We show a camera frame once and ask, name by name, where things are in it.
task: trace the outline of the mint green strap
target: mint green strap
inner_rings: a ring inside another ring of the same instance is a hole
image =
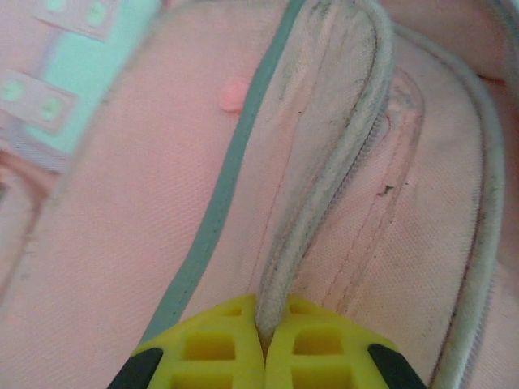
[[[256,70],[202,224],[186,260],[165,291],[144,332],[141,344],[178,322],[207,268],[229,213],[252,128],[303,3],[304,0],[290,0],[272,44]]]

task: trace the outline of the pink backpack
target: pink backpack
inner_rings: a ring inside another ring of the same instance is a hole
[[[262,339],[293,293],[431,387],[516,387],[518,116],[486,9],[2,9],[0,387],[107,387],[143,334],[244,293]]]

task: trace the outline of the yellow plastic piece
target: yellow plastic piece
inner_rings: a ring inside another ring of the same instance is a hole
[[[290,296],[268,349],[266,389],[387,389],[367,348],[382,336],[302,298]]]
[[[162,348],[148,389],[263,389],[264,359],[246,295],[180,322],[133,355]]]
[[[393,343],[299,297],[264,362],[254,323],[255,296],[205,311],[140,345],[161,348],[148,389],[387,389],[367,348]]]

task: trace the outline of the teal trim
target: teal trim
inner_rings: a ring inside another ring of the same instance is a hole
[[[24,127],[27,134],[54,150],[71,154],[104,95],[147,35],[160,8],[161,0],[123,1],[107,41],[64,32],[41,79],[77,95],[75,107],[59,134],[52,135],[29,125]]]
[[[229,213],[252,128],[304,1],[290,0],[272,44],[256,70],[202,224],[144,332],[141,344],[178,322],[207,268]]]

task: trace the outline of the zipper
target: zipper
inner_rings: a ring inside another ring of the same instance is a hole
[[[386,111],[388,109],[388,104],[389,104],[389,91],[390,90],[391,90],[391,88],[386,92],[386,97],[384,98],[384,102],[383,102],[382,106],[380,107],[380,110],[375,119],[375,122],[373,123],[373,126],[371,126],[371,129],[367,133],[367,137],[364,140],[364,143],[362,144],[356,157],[354,158],[353,164],[350,166],[350,168],[346,172],[346,175],[343,178],[341,184],[335,191],[335,194],[333,195],[332,200],[330,201],[330,204],[328,205],[328,209],[326,210],[326,212],[323,214],[323,217],[321,218],[321,223],[324,221],[326,216],[328,216],[329,212],[332,210],[336,201],[343,196],[345,190],[348,187],[348,184],[350,183],[351,179],[355,176],[355,174],[358,172],[358,169],[367,160],[367,158],[369,158],[371,152],[375,149],[375,147],[377,147],[379,145],[382,138],[387,134],[388,122],[387,122],[387,118],[386,118]]]
[[[394,70],[392,25],[382,6],[376,2],[366,0],[355,4],[371,19],[376,32],[376,50],[370,78],[366,81],[362,96],[359,97],[362,100],[359,101],[359,106],[354,107],[350,122],[346,125],[362,126],[367,130],[367,134],[356,134],[356,141],[362,142],[362,146],[354,154],[348,150],[350,144],[345,143],[346,140],[339,140],[333,153],[328,156],[326,164],[328,167],[324,166],[329,171],[323,171],[323,174],[316,178],[312,183],[313,189],[302,204],[302,208],[295,212],[293,220],[292,217],[287,217],[289,221],[283,228],[283,232],[275,237],[277,242],[274,243],[261,276],[255,312],[255,324],[264,349],[270,344],[272,334],[281,321],[290,285],[294,280],[297,267],[311,245],[312,236],[323,224],[337,197],[341,196],[342,191],[349,185],[358,166],[370,155],[383,127],[384,118],[380,116],[385,115]],[[373,106],[378,106],[378,112],[373,109]],[[341,166],[345,164],[349,166],[340,172]],[[315,190],[319,185],[324,191]]]
[[[483,308],[483,314],[478,325],[478,330],[476,331],[476,334],[474,336],[472,347],[470,348],[469,359],[467,360],[465,368],[463,369],[463,376],[460,382],[459,389],[468,389],[470,385],[470,380],[472,379],[472,374],[474,372],[475,365],[478,361],[479,352],[481,351],[481,347],[483,344],[485,330],[487,329],[488,315],[490,312],[490,305],[493,296],[494,280],[492,280],[491,285],[488,288],[487,299],[485,300],[485,306]]]

